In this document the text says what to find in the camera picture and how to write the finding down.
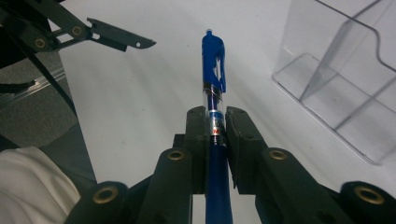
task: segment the black metal bracket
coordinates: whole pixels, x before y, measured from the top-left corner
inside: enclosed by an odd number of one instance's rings
[[[94,19],[88,19],[92,23],[92,27],[88,27],[54,0],[14,1],[16,3],[13,1],[0,2],[0,24],[35,51],[54,51],[85,40],[91,40],[121,51],[125,51],[128,46],[146,49],[155,45],[154,41],[143,36]],[[40,24],[30,21],[23,16],[20,11],[21,6],[24,10],[37,11],[59,26],[60,29],[50,32]],[[62,35],[70,35],[71,39],[61,42],[58,37]]]
[[[186,133],[152,176],[127,190],[106,182],[83,195],[66,223],[191,223],[192,194],[205,192],[205,109],[187,113]],[[262,223],[396,223],[396,200],[363,182],[322,187],[287,150],[268,147],[248,113],[227,107],[229,162],[240,194],[256,195]]]

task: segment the pen clip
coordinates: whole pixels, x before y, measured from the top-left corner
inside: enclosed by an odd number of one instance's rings
[[[224,56],[223,41],[212,35],[211,30],[207,30],[206,36],[202,39],[204,83],[213,85],[221,92],[226,91]]]

